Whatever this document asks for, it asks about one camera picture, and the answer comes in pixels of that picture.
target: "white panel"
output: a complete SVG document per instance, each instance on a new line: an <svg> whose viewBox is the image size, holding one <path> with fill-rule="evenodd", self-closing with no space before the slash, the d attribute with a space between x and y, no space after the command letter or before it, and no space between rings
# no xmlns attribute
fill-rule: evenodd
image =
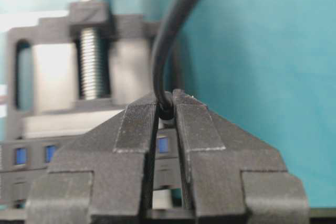
<svg viewBox="0 0 336 224"><path fill-rule="evenodd" d="M39 115L23 118L24 138L73 136L84 134L122 110L72 114Z"/></svg>
<svg viewBox="0 0 336 224"><path fill-rule="evenodd" d="M145 39L122 39L109 54L113 101L128 104L151 91L149 45Z"/></svg>
<svg viewBox="0 0 336 224"><path fill-rule="evenodd" d="M35 45L32 51L35 113L71 108L79 93L75 44Z"/></svg>

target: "black cable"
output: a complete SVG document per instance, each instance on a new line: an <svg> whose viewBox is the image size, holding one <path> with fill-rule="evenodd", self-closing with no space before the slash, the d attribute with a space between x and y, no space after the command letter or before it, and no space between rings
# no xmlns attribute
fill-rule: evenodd
<svg viewBox="0 0 336 224"><path fill-rule="evenodd" d="M163 112L168 112L168 114L172 114L173 102L171 97L168 97L164 91L164 65L171 52L176 35L182 28L197 1L198 0L174 0L170 10L163 19L154 42L152 51L154 93L161 109Z"/></svg>

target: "metal screw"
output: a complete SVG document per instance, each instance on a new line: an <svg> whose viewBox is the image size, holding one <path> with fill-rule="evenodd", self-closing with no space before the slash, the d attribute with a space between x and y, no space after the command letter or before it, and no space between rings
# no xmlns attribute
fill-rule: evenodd
<svg viewBox="0 0 336 224"><path fill-rule="evenodd" d="M96 28L85 28L80 34L82 98L92 100L106 94L103 65Z"/></svg>

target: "teal background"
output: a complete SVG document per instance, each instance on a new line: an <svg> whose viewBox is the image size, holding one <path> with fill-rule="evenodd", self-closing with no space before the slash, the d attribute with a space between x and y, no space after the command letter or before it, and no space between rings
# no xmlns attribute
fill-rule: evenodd
<svg viewBox="0 0 336 224"><path fill-rule="evenodd" d="M0 0L0 12L71 1ZM171 0L106 1L158 20ZM180 34L187 92L278 148L311 207L336 207L335 32L336 0L201 0Z"/></svg>

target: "blue square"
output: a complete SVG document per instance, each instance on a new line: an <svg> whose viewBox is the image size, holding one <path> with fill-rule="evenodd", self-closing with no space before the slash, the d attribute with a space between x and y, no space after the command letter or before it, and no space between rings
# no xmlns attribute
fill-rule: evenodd
<svg viewBox="0 0 336 224"><path fill-rule="evenodd" d="M159 153L167 153L167 152L169 152L168 138L167 137L159 138Z"/></svg>
<svg viewBox="0 0 336 224"><path fill-rule="evenodd" d="M15 165L24 165L27 162L27 149L15 149Z"/></svg>
<svg viewBox="0 0 336 224"><path fill-rule="evenodd" d="M46 162L47 163L50 163L55 151L56 151L56 146L54 145L49 145L46 147Z"/></svg>

